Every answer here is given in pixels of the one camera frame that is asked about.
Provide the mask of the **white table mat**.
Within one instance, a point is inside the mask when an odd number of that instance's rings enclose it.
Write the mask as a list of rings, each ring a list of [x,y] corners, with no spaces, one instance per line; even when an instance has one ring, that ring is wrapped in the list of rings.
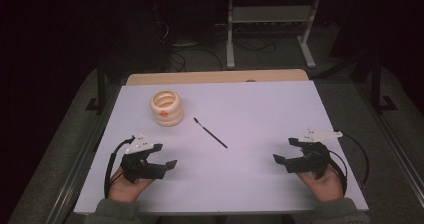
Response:
[[[302,181],[273,155],[300,156],[289,144],[308,128],[332,124],[311,81],[180,84],[183,120],[158,125],[150,108],[160,85],[122,87],[75,210],[88,214],[103,198],[105,171],[122,141],[141,133],[163,145],[151,163],[177,161],[174,169],[140,196],[141,212],[159,215],[295,213],[314,208],[316,200]],[[193,117],[222,140],[205,132]]]

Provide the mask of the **grey metal rail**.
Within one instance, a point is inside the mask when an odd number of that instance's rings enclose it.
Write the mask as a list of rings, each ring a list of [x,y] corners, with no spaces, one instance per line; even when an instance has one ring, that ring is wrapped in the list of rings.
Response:
[[[96,87],[82,89],[54,138],[51,177],[61,179],[45,224],[65,224],[73,212],[121,87],[107,85],[100,108]]]
[[[370,93],[366,90],[366,87],[363,84],[355,84],[355,88],[385,137],[386,143],[391,148],[397,165],[402,171],[417,200],[424,208],[424,180],[413,166],[402,147],[401,141],[396,137],[395,132],[391,129],[383,114],[378,112],[371,103]]]

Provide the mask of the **thin black pen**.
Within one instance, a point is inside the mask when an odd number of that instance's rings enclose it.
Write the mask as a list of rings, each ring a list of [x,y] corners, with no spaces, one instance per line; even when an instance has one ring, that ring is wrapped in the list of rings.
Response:
[[[208,128],[206,128],[196,117],[193,117],[195,123],[197,123],[205,132],[207,132],[213,139],[215,139],[220,145],[224,148],[228,149],[228,146],[220,140],[213,132],[211,132]]]

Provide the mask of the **wooden table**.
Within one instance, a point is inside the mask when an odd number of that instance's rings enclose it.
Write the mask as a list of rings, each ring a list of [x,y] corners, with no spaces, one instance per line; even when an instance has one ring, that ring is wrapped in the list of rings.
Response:
[[[307,81],[308,79],[307,73],[302,69],[207,71],[132,74],[128,77],[126,85]]]

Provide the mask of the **white metal desk frame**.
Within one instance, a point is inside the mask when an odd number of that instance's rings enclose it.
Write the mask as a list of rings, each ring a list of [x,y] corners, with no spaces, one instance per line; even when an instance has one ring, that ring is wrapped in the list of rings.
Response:
[[[297,41],[307,67],[314,69],[316,67],[316,63],[308,47],[308,38],[318,11],[320,1],[321,0],[313,0],[311,5],[238,7],[233,5],[233,0],[228,0],[226,40],[227,68],[235,68],[233,45],[234,24],[302,23],[305,24],[306,27],[303,34],[297,37]]]

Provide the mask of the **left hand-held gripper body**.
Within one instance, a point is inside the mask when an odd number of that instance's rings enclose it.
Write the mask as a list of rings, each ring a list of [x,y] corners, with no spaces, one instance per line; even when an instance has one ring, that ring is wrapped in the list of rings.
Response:
[[[148,149],[152,143],[147,136],[141,134],[138,137],[132,137],[129,141],[129,147],[124,151],[121,161],[121,168],[124,171],[124,177],[134,182],[137,179],[163,179],[164,174],[154,174],[151,170],[153,163],[148,162],[150,154]]]

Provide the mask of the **person's right hand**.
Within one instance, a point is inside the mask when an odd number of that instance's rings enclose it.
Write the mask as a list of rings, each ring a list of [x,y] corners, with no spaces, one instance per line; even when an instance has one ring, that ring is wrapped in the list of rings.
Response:
[[[314,179],[308,173],[297,173],[297,176],[320,203],[336,201],[344,197],[338,173],[330,165],[319,179]]]

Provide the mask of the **cream ringed pen holder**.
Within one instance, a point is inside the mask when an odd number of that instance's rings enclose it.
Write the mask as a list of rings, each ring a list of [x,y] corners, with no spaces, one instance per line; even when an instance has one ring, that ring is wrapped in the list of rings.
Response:
[[[156,122],[163,127],[179,124],[184,116],[181,98],[172,90],[163,90],[154,94],[150,107]]]

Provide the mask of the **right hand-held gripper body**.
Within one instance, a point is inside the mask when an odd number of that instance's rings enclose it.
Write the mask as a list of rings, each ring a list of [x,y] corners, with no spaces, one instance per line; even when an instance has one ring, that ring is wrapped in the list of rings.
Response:
[[[334,169],[339,166],[330,157],[330,150],[323,144],[324,140],[337,139],[342,137],[341,131],[329,131],[316,128],[308,128],[302,134],[298,141],[301,144],[301,150],[304,158],[310,164],[310,169],[315,173],[315,178],[320,179],[326,172],[327,166],[330,165]]]

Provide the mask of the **person's left hand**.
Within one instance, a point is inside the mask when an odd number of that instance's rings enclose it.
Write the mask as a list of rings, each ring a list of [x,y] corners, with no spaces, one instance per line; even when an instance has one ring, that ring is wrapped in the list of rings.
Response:
[[[146,190],[154,179],[137,179],[134,183],[128,181],[124,171],[119,167],[111,177],[108,198],[119,202],[136,202],[140,194]]]

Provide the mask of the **black metal stand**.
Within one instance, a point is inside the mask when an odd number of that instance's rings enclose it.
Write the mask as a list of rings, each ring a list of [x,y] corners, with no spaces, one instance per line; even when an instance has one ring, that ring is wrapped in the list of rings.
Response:
[[[88,111],[95,111],[97,114],[101,113],[106,103],[106,89],[105,89],[105,73],[102,67],[96,70],[97,78],[97,97],[91,98],[86,106]]]
[[[381,77],[381,60],[377,54],[374,54],[371,67],[371,104],[379,114],[383,111],[395,111],[397,109],[389,96],[381,95]]]

